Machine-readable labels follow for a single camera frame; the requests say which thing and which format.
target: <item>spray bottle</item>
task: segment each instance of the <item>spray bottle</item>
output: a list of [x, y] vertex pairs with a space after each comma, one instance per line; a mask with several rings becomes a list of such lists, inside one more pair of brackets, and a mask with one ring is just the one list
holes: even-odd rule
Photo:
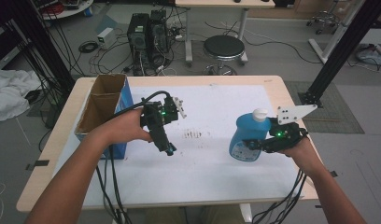
[[267, 109], [256, 109], [253, 113], [240, 116], [237, 130], [232, 138], [229, 154], [239, 161], [255, 161], [261, 154], [260, 150], [250, 150], [243, 143], [247, 139], [265, 139], [272, 124], [266, 118]]

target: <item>cardboard box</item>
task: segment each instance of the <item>cardboard box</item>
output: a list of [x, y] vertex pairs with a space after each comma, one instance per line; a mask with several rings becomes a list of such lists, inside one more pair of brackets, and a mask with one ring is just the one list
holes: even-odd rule
[[[82, 115], [75, 129], [75, 135], [82, 139], [94, 128], [106, 122], [114, 113], [133, 105], [129, 83], [125, 75], [100, 75], [95, 79], [91, 92], [83, 108]], [[123, 160], [126, 143], [113, 146], [115, 160]], [[106, 149], [102, 159], [109, 158]]]

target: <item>green led light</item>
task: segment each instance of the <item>green led light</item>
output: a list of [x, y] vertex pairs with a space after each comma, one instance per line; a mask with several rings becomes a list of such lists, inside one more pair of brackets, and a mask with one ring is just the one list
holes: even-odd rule
[[278, 132], [278, 133], [275, 134], [275, 136], [276, 137], [282, 137], [282, 136], [284, 136], [284, 134], [282, 132]]

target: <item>stool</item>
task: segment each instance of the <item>stool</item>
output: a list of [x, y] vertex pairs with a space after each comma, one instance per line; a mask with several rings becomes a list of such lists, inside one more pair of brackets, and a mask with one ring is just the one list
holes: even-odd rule
[[223, 62], [240, 58], [244, 54], [244, 44], [230, 35], [214, 35], [206, 39], [204, 52], [207, 56], [218, 60], [218, 65], [212, 64], [205, 68], [208, 75], [237, 75], [236, 71]]

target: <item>chair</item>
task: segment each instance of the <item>chair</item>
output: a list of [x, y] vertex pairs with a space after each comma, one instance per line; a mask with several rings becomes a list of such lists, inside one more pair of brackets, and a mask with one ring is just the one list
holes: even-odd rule
[[330, 26], [332, 30], [332, 34], [335, 33], [340, 19], [333, 13], [338, 5], [338, 2], [345, 2], [344, 0], [333, 0], [331, 7], [328, 11], [319, 11], [319, 13], [313, 17], [310, 21], [307, 22], [307, 26], [311, 26], [313, 22], [321, 24], [321, 26], [316, 30], [316, 35], [322, 34], [322, 31], [326, 26]]
[[218, 60], [218, 64], [208, 65], [205, 68], [205, 74], [236, 76], [237, 72], [223, 63], [240, 58], [244, 54], [244, 50], [243, 42], [236, 37], [230, 35], [214, 35], [209, 37], [204, 43], [204, 52], [207, 56]]

